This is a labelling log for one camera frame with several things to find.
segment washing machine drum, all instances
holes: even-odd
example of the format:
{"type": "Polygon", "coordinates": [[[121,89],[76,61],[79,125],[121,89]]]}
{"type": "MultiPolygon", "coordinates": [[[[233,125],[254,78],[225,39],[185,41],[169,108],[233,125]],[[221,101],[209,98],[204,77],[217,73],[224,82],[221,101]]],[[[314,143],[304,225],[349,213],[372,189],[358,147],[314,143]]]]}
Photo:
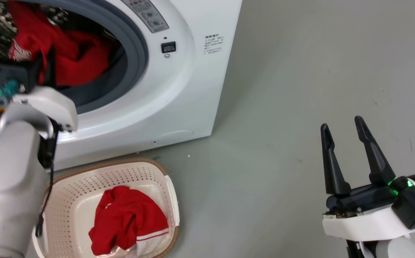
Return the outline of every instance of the washing machine drum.
{"type": "MultiPolygon", "coordinates": [[[[95,110],[127,93],[144,73],[148,51],[142,33],[131,18],[105,0],[27,0],[40,4],[49,21],[108,37],[112,42],[109,68],[96,80],[76,87],[58,87],[71,98],[77,112],[95,110]]],[[[16,35],[6,2],[0,1],[0,62],[16,35]]]]}

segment basket rim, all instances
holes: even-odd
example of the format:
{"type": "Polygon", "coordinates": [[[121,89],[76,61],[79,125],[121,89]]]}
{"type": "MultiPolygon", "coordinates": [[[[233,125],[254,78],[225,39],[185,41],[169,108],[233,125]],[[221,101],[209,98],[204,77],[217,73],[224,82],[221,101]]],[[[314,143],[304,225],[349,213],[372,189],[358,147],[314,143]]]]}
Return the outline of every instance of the basket rim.
{"type": "MultiPolygon", "coordinates": [[[[137,163],[137,162],[150,163],[150,164],[154,165],[155,167],[157,167],[164,176],[169,176],[168,172],[165,170],[165,168],[163,168],[163,166],[161,166],[155,160],[152,160],[152,159],[149,159],[149,158],[142,158],[142,157],[121,158],[121,159],[112,160],[112,161],[102,161],[102,162],[99,162],[98,164],[95,164],[95,165],[86,165],[82,168],[79,168],[79,169],[73,171],[73,172],[69,172],[69,173],[66,173],[62,176],[59,176],[59,177],[55,178],[55,180],[53,180],[53,185],[55,185],[56,183],[58,183],[58,182],[60,182],[64,179],[67,179],[67,178],[70,178],[72,176],[79,175],[81,173],[88,172],[88,171],[91,171],[91,170],[97,170],[97,169],[100,169],[100,168],[106,168],[106,167],[111,167],[111,166],[115,166],[115,165],[123,165],[123,164],[127,164],[127,163],[137,163]]],[[[180,227],[180,225],[176,226],[174,228],[174,236],[173,236],[173,238],[171,240],[171,243],[168,246],[168,248],[166,248],[162,253],[160,253],[157,256],[154,256],[153,258],[163,258],[173,250],[173,248],[174,248],[174,246],[177,242],[178,236],[179,236],[179,227],[180,227]]]]}

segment gray floor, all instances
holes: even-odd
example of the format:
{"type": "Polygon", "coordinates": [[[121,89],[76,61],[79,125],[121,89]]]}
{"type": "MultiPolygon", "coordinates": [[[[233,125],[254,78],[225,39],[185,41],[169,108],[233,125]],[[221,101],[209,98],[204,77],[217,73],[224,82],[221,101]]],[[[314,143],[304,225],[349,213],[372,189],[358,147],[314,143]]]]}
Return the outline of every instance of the gray floor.
{"type": "Polygon", "coordinates": [[[180,201],[169,257],[346,258],[322,229],[319,126],[361,186],[355,115],[398,175],[415,173],[415,1],[244,0],[212,137],[140,154],[180,201]]]}

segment washing machine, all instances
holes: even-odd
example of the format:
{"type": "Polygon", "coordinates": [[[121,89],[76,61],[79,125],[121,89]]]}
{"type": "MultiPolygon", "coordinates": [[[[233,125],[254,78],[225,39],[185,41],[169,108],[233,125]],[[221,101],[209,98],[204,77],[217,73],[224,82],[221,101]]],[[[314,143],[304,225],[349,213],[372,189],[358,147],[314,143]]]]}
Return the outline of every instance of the washing machine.
{"type": "Polygon", "coordinates": [[[121,46],[97,80],[60,90],[78,131],[63,169],[211,135],[242,0],[29,0],[103,26],[121,46]]]}

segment laundry basket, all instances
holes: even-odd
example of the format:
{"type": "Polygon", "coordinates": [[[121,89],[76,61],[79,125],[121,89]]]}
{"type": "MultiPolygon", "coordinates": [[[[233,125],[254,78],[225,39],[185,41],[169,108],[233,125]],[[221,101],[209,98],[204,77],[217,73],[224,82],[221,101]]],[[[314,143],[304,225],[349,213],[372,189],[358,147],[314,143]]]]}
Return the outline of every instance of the laundry basket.
{"type": "MultiPolygon", "coordinates": [[[[178,203],[171,178],[149,159],[106,162],[69,173],[55,180],[44,212],[43,235],[32,241],[39,258],[96,258],[88,232],[94,225],[96,207],[105,190],[115,186],[137,189],[155,201],[168,219],[169,234],[143,258],[166,256],[178,237],[178,203]]],[[[123,258],[131,250],[114,248],[98,257],[123,258]]]]}

